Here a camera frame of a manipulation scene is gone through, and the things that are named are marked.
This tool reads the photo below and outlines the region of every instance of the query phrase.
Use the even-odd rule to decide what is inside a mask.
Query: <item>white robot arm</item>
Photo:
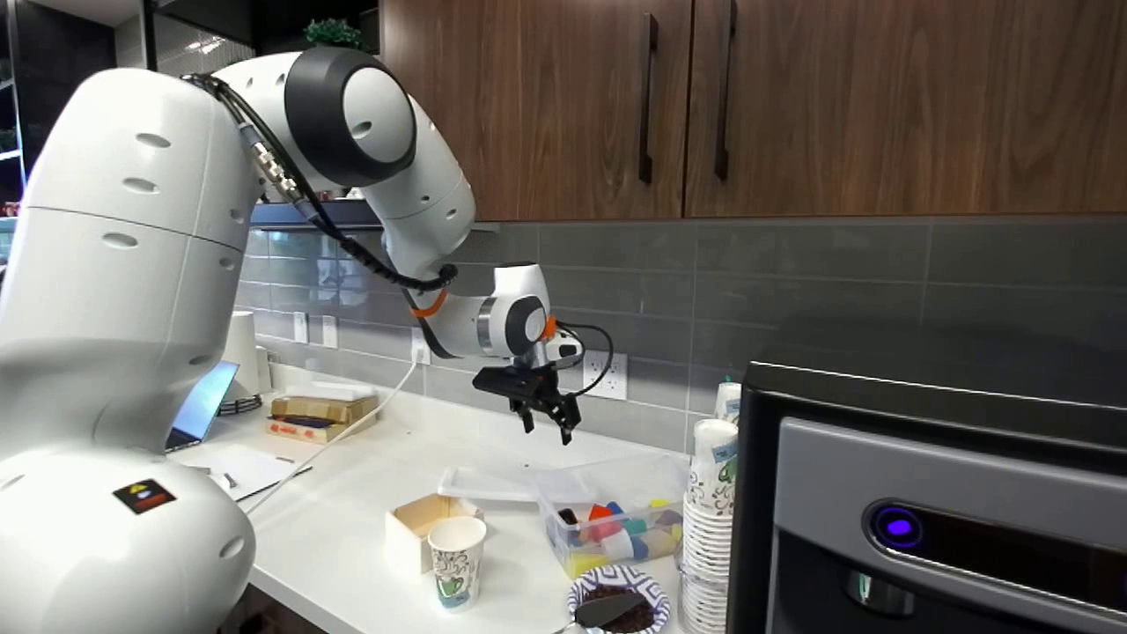
[[[173,412],[222,356],[247,218],[268,187],[359,187],[440,356],[497,359],[482,391],[564,440],[581,345],[539,268],[451,296],[440,268],[472,194],[426,113],[359,53],[236,63],[194,85],[106,70],[56,120],[21,201],[0,296],[0,630],[194,634],[239,599],[254,528],[208,476],[162,458]]]

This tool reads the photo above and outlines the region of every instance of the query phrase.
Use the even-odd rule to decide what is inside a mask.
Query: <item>coffee machine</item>
[[[729,634],[1127,634],[1127,363],[792,324],[743,380]]]

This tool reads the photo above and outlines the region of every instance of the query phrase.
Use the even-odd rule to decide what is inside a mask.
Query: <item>black cable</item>
[[[602,363],[602,370],[599,370],[599,377],[592,380],[592,384],[585,384],[581,391],[571,391],[574,398],[581,398],[581,394],[588,394],[588,391],[595,391],[602,380],[606,380],[606,373],[609,373],[609,366],[613,366],[613,335],[606,331],[606,328],[599,328],[599,324],[564,324],[560,321],[560,328],[567,331],[567,335],[574,335],[574,331],[599,331],[602,338],[606,338],[606,363]]]
[[[444,264],[437,271],[437,278],[409,278],[409,275],[394,271],[391,264],[384,264],[373,250],[366,250],[363,243],[356,243],[352,236],[345,236],[331,222],[331,215],[317,201],[317,194],[313,194],[310,180],[303,176],[303,169],[296,169],[296,162],[289,159],[285,144],[271,134],[271,127],[254,113],[254,106],[239,92],[232,92],[222,77],[211,77],[211,74],[187,74],[187,81],[204,88],[208,95],[215,95],[225,109],[232,109],[236,120],[247,120],[254,127],[254,134],[268,144],[268,151],[285,169],[285,176],[292,176],[296,190],[306,197],[313,215],[306,215],[303,204],[282,190],[289,197],[289,204],[296,204],[310,218],[310,225],[317,225],[324,236],[331,236],[366,271],[373,271],[373,275],[380,275],[380,278],[387,278],[394,285],[419,289],[419,292],[444,289],[458,275],[454,264]]]

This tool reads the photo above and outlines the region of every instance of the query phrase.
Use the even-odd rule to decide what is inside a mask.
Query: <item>white countertop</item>
[[[482,595],[447,613],[419,574],[384,553],[384,514],[437,490],[447,468],[564,468],[606,458],[666,454],[578,433],[560,447],[553,423],[525,437],[518,416],[497,416],[419,394],[387,394],[380,423],[352,433],[257,507],[250,581],[324,630],[461,630],[553,634],[567,620],[571,578],[556,564],[535,504],[479,504],[490,525]],[[317,444],[271,437],[264,412],[225,419],[208,444],[264,447],[306,458]],[[676,627],[676,564],[652,560]]]

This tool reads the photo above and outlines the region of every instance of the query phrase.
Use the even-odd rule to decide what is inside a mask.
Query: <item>cabinet handle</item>
[[[729,0],[729,32],[726,32],[726,70],[718,88],[718,113],[715,113],[715,166],[718,180],[729,180],[729,99],[733,99],[733,49],[736,49],[736,0]]]
[[[655,155],[648,148],[655,70],[659,70],[659,18],[648,18],[645,85],[641,85],[641,134],[637,134],[637,180],[641,183],[655,183]]]

